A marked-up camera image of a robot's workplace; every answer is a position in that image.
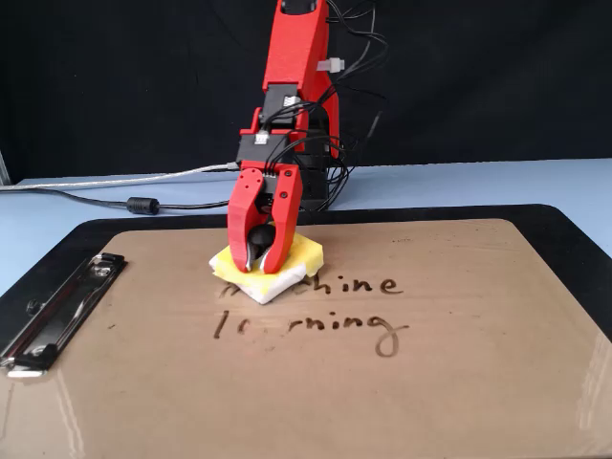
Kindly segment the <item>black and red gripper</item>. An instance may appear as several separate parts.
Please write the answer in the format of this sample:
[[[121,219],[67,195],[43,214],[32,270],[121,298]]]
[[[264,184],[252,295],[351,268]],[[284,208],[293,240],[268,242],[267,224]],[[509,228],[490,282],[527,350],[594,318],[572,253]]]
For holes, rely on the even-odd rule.
[[[234,185],[228,205],[229,250],[236,268],[247,273],[251,270],[248,235],[250,230],[264,222],[270,214],[272,222],[260,231],[265,248],[260,267],[267,274],[277,273],[293,244],[299,212],[302,182],[286,135],[273,134],[265,143],[258,144],[256,135],[241,137],[236,162],[262,163],[258,168],[243,168]]]

